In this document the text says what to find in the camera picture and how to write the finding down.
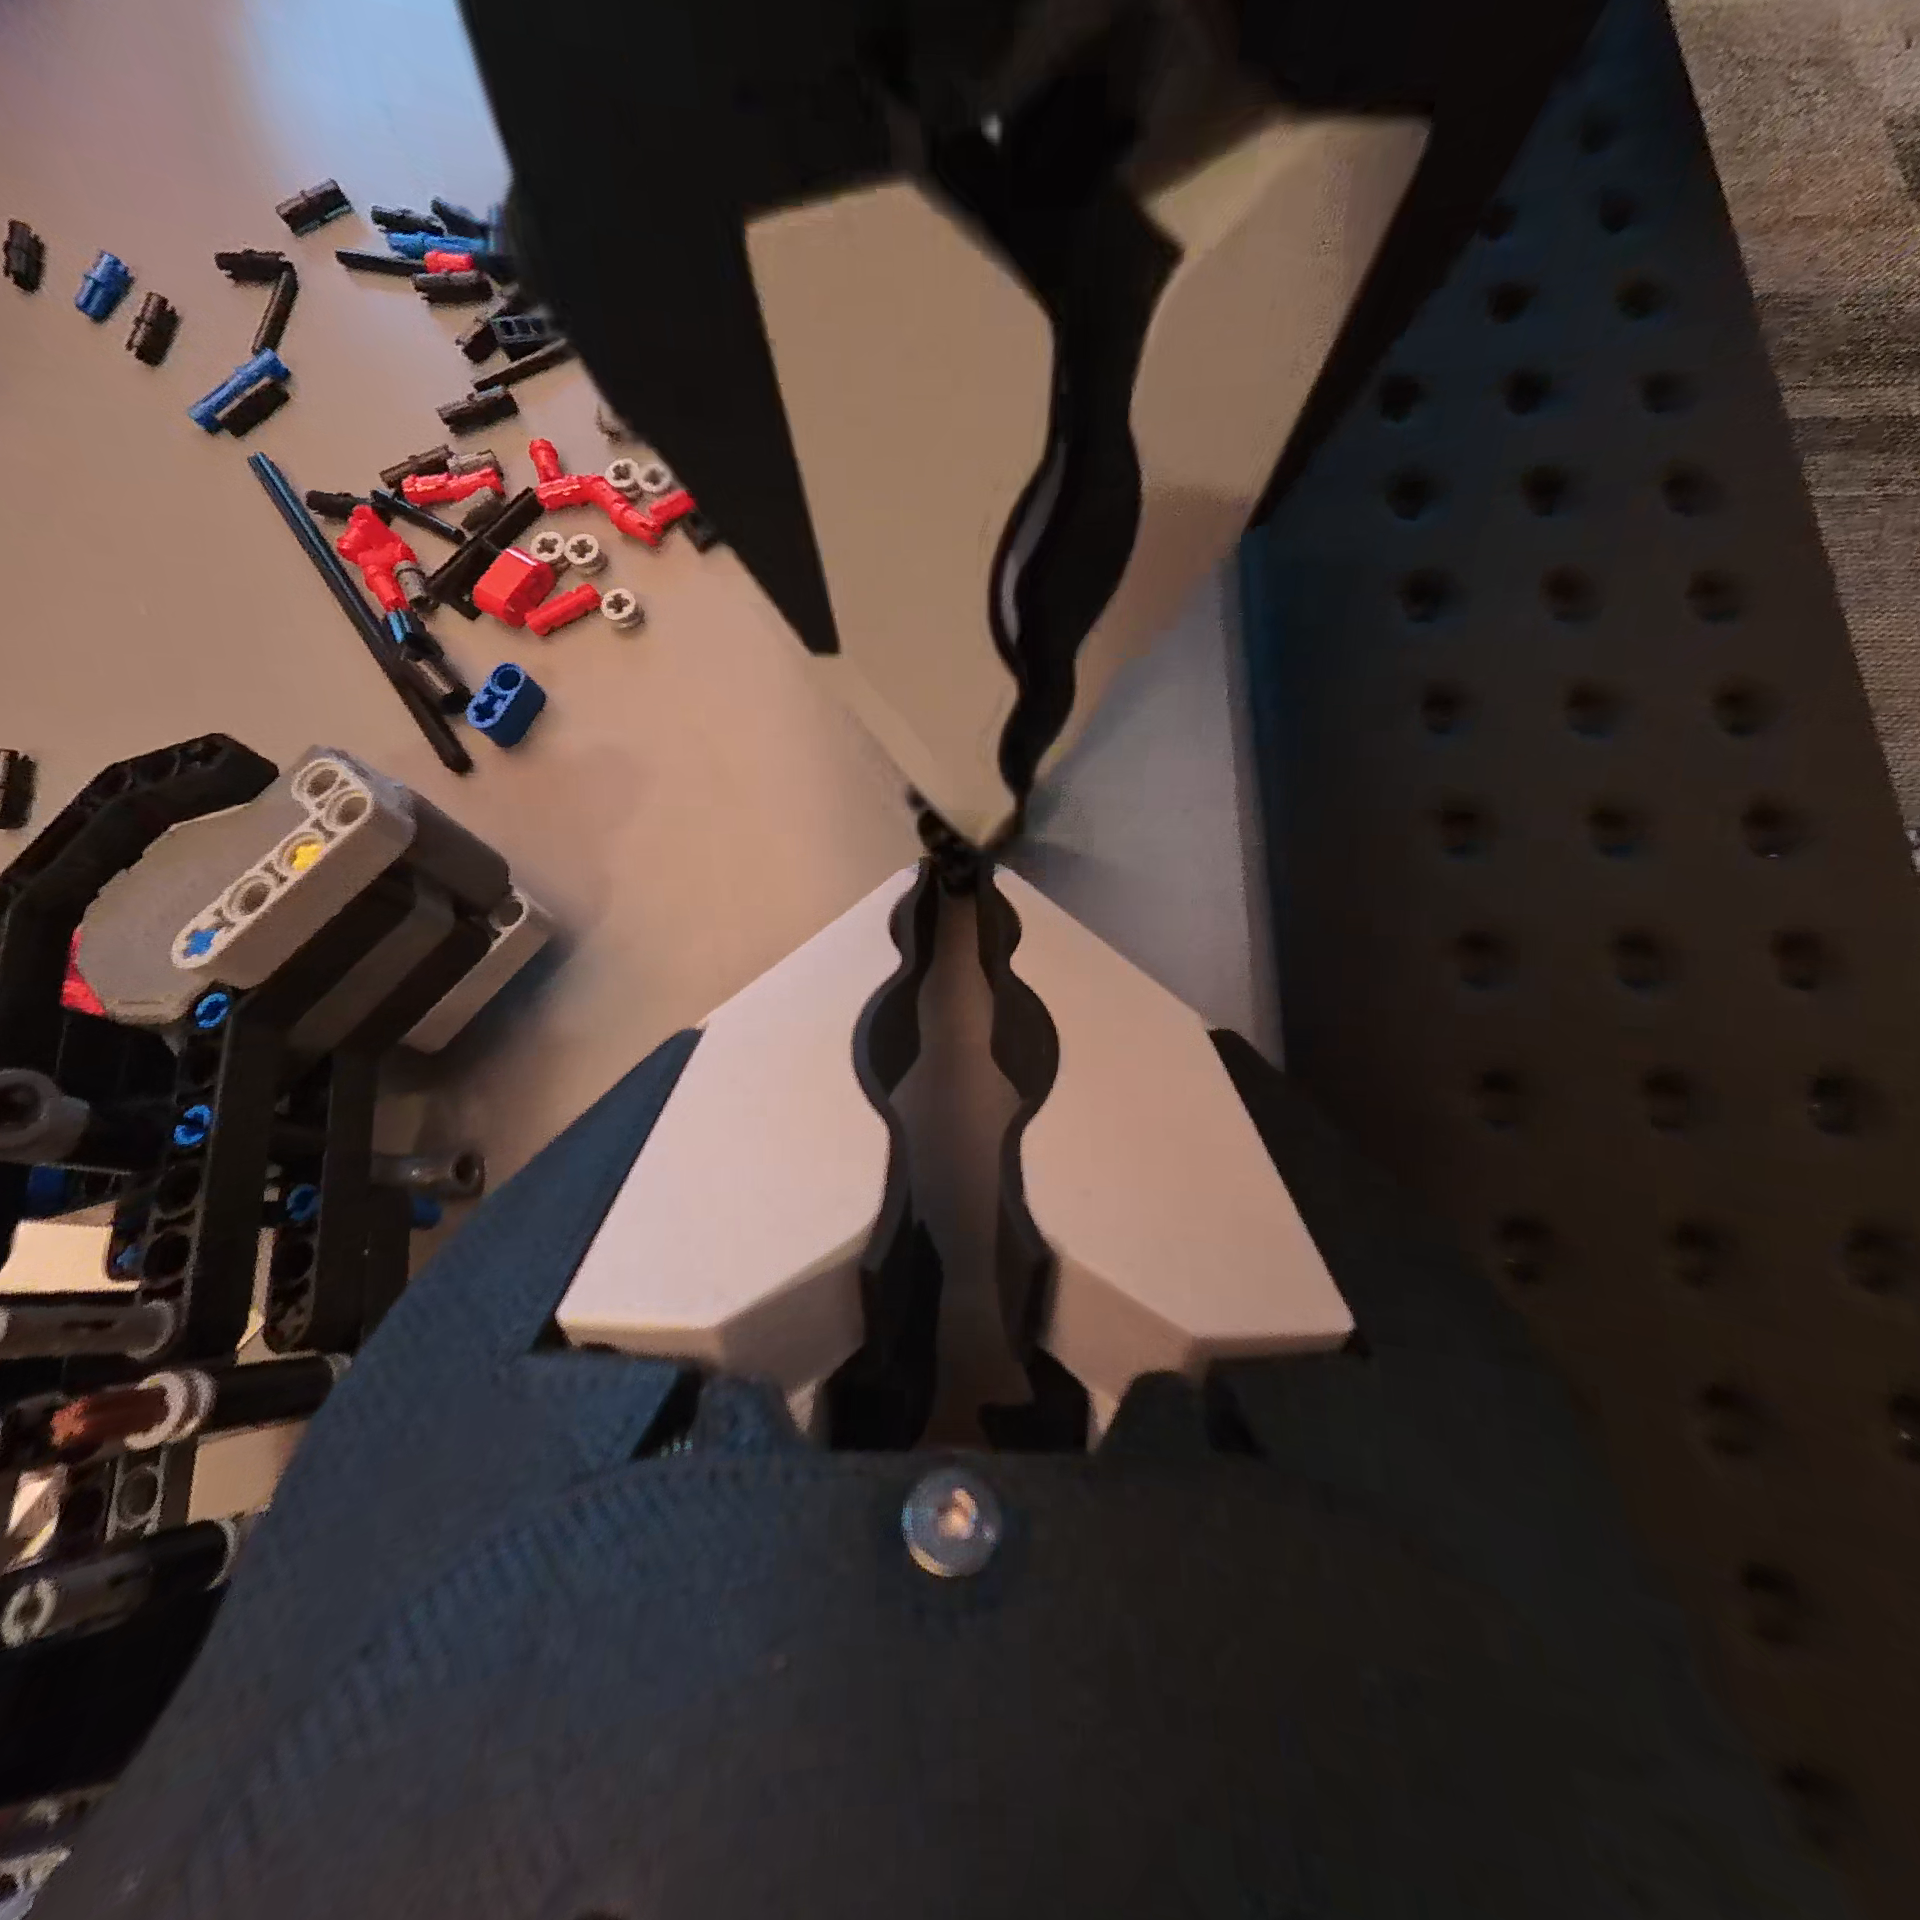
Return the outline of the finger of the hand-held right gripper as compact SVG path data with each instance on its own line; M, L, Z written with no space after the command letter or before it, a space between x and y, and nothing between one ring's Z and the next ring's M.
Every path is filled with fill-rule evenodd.
M916 178L767 211L745 250L832 615L818 674L985 849L1018 817L1001 741L1020 681L994 592L1049 446L1049 314L991 231Z
M1001 555L1020 810L1252 521L1427 141L1424 118L1266 118L1095 216Z

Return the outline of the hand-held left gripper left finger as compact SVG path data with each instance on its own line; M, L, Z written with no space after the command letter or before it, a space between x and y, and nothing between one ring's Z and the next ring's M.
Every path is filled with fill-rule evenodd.
M931 862L717 1006L557 1307L577 1349L775 1387L840 1450L909 1450L944 1271L898 1090L937 947Z

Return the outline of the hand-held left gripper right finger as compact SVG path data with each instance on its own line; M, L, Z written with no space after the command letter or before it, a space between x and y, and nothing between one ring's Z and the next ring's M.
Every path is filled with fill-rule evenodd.
M1336 1354L1356 1330L1215 1029L1008 870L977 893L1015 1427L1093 1446L1151 1376Z

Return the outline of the grey desk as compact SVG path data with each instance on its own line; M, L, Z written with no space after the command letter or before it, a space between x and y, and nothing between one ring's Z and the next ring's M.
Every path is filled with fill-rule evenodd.
M107 763L227 731L337 746L499 849L561 939L399 1096L387 1139L480 1145L499 1184L651 1047L919 851L905 785L812 681L728 549L628 551L637 634L437 632L547 711L450 775L248 470L356 489L441 437L457 320L299 247L274 206L488 208L505 161L452 5L4 5L4 746L35 822Z

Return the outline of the scattered small toy brick pieces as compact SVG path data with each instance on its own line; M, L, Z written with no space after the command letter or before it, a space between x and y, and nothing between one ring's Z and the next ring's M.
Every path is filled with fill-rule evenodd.
M450 611L465 621L493 621L475 614L469 587L503 547L530 549L555 565L555 591L527 629L511 629L551 639L591 618L623 634L645 621L633 591L600 583L609 565L600 538L555 527L557 514L596 512L616 538L650 551L685 538L698 553L709 553L720 547L720 536L695 495L655 461L625 455L603 471L573 471L551 440L530 440L527 462L532 482L513 487L508 465L474 440L517 422L522 390L569 367L572 341L519 286L501 214L477 221L463 206L432 200L426 211L372 206L368 217L377 246L339 247L337 264L356 277L402 283L426 306L469 306L474 315L455 343L472 368L472 384L463 399L439 407L441 441L377 470L371 487L295 493L429 703L452 725L465 720L475 689L429 632L427 618Z

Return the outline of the long black toy brick axle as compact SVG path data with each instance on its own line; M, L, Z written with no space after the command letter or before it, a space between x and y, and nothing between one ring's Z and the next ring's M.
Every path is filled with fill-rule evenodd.
M325 541L321 523L301 503L293 482L288 482L276 462L266 453L251 453L248 457L248 466L251 470L258 485L266 489L281 521L299 542L305 555L322 579L333 605L346 614L355 637L362 640L364 649L381 672L385 681L401 698L401 704L415 720L432 755L455 778L472 775L474 760L469 757L469 750L460 743L450 720L445 720L441 710L429 703L427 694L417 681L409 663L402 661L394 639L389 637L389 629L379 621L375 621L368 599L364 597L360 585L353 583L347 565Z

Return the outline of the dark perforated panel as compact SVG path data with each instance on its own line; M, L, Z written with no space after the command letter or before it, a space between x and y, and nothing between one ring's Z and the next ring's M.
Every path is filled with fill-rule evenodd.
M1604 1437L1915 1915L1915 875L1665 5L1243 547L1287 1066Z

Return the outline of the black toy brick vehicle frame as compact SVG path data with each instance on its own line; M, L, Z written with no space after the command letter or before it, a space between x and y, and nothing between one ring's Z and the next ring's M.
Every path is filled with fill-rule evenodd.
M260 1496L202 1455L305 1427L488 1182L377 1145L381 1075L555 935L508 857L337 749L209 734L98 774L4 870L4 1829L87 1803L194 1662Z

